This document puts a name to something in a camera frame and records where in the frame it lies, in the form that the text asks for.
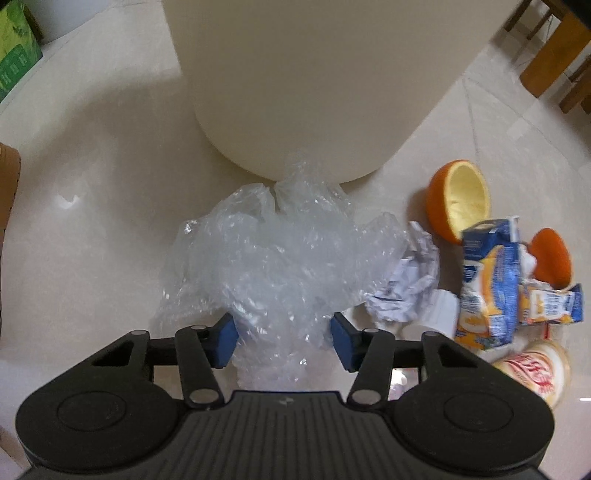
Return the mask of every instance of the circular pad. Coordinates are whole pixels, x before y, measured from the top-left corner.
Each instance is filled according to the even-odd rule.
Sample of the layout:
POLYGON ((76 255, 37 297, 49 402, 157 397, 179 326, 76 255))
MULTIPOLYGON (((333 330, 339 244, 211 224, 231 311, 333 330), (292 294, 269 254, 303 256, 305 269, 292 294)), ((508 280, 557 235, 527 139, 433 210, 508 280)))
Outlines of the circular pad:
POLYGON ((551 410, 517 382, 478 370, 435 375, 406 392, 392 412, 397 436, 428 463, 464 475, 538 465, 554 431, 551 410))
POLYGON ((23 402, 17 433, 34 464, 104 471, 147 456, 172 434, 177 403, 162 388, 140 378, 97 377, 87 390, 49 384, 23 402))

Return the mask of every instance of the trash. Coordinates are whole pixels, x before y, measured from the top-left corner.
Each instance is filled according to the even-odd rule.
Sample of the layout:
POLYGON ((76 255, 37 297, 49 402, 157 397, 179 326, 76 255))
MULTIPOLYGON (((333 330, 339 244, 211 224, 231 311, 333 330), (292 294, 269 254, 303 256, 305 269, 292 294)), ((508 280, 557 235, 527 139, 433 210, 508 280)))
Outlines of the trash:
POLYGON ((535 278, 549 283, 555 290, 570 285, 573 275, 570 253, 556 231, 542 228, 531 239, 528 249, 537 260, 535 278))
POLYGON ((511 343, 517 324, 519 233, 515 217, 463 233, 464 279, 456 340, 486 350, 511 343))
POLYGON ((569 357, 559 344, 551 340, 537 340, 524 352, 493 365, 537 393, 552 408, 570 383, 569 357))
POLYGON ((519 277, 520 282, 523 282, 534 274, 537 260, 535 257, 527 251, 527 247, 524 244, 519 244, 519 267, 521 275, 519 277))
POLYGON ((423 333, 432 331, 453 340, 459 311, 460 300, 452 292, 435 290, 429 299, 429 307, 421 317, 402 329, 402 339, 419 341, 423 333))
POLYGON ((238 384, 305 390, 310 355, 330 346, 334 312, 363 303, 401 259, 407 241, 383 213, 356 225, 338 185, 307 163, 271 189, 244 186, 208 215, 181 225, 155 318, 161 335, 217 309, 234 316, 238 384))
POLYGON ((468 160, 454 160, 435 172, 427 189, 427 216, 450 243, 462 244, 462 231, 491 217, 491 199, 482 173, 468 160))
POLYGON ((408 223, 409 247, 389 276, 388 286, 365 302, 378 322, 414 322, 430 305, 439 282, 439 249, 417 222, 408 223))
POLYGON ((578 323, 583 321, 583 290, 576 284, 567 291, 519 286, 519 321, 536 323, 578 323))

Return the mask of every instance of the crumpled paper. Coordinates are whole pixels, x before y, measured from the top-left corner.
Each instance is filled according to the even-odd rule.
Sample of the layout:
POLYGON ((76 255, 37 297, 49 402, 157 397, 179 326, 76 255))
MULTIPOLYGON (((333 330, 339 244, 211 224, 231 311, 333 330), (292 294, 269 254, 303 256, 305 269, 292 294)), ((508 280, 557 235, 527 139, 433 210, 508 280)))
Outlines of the crumpled paper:
POLYGON ((409 222, 409 247, 389 278, 388 286, 365 302, 379 322, 413 322, 428 308, 439 283, 439 249, 418 222, 409 222))

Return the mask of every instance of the juice box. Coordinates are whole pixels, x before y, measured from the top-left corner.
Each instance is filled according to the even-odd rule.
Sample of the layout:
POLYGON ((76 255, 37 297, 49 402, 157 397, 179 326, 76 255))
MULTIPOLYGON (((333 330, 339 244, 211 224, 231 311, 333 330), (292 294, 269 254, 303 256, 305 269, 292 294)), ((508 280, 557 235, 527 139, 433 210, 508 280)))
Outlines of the juice box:
POLYGON ((511 343, 517 325, 517 218, 485 220, 463 232, 463 286, 456 341, 479 350, 511 343))
POLYGON ((583 321, 583 289, 576 284, 569 290, 542 290, 519 286, 519 322, 579 323, 583 321))

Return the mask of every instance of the cardboard box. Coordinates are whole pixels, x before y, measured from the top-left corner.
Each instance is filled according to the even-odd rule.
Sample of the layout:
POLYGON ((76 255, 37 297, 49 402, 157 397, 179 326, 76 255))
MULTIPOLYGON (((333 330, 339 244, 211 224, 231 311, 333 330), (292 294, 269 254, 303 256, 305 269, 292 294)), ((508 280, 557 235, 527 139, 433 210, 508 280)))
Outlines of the cardboard box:
MULTIPOLYGON (((14 148, 0 143, 0 278, 2 277, 2 244, 10 210, 17 193, 21 157, 14 148)), ((0 331, 2 329, 2 285, 0 284, 0 331)))
POLYGON ((25 18, 24 1, 9 1, 0 9, 0 101, 42 56, 25 18))

